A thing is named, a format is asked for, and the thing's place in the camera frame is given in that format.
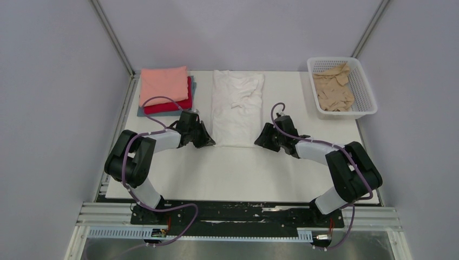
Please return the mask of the white t-shirt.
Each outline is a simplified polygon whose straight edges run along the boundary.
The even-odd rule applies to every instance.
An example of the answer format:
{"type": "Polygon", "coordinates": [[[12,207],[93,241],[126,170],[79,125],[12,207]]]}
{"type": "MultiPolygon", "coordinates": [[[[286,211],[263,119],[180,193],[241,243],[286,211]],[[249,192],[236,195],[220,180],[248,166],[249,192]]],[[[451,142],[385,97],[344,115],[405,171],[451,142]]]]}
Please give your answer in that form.
{"type": "Polygon", "coordinates": [[[254,148],[262,129],[265,76],[213,71],[211,137],[216,147],[254,148]]]}

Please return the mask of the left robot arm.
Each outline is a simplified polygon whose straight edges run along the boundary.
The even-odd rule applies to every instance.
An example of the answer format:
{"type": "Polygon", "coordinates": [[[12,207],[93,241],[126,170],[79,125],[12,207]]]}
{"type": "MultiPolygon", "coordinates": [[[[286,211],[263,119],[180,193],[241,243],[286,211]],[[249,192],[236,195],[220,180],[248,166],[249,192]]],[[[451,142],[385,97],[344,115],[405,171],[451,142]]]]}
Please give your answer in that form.
{"type": "Polygon", "coordinates": [[[216,144],[199,114],[188,110],[181,112],[178,120],[160,131],[136,133],[124,130],[106,159],[104,172],[120,182],[138,206],[145,209],[147,220],[160,224],[165,219],[165,212],[173,209],[161,206],[165,202],[163,196],[148,181],[153,155],[182,148],[190,142],[195,148],[216,144]]]}

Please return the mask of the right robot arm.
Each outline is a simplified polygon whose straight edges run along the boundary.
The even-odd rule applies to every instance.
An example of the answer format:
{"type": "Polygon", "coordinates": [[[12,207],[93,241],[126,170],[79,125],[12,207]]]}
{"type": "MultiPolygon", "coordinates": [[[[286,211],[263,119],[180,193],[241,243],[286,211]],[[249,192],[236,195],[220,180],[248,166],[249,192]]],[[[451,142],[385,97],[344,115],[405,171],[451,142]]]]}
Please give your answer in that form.
{"type": "Polygon", "coordinates": [[[353,141],[340,146],[299,135],[288,115],[278,115],[272,123],[266,123],[254,143],[328,167],[333,187],[315,198],[309,211],[310,221],[316,226],[323,226],[330,220],[331,213],[343,206],[371,199],[373,190],[383,184],[381,174],[361,143],[353,141]]]}

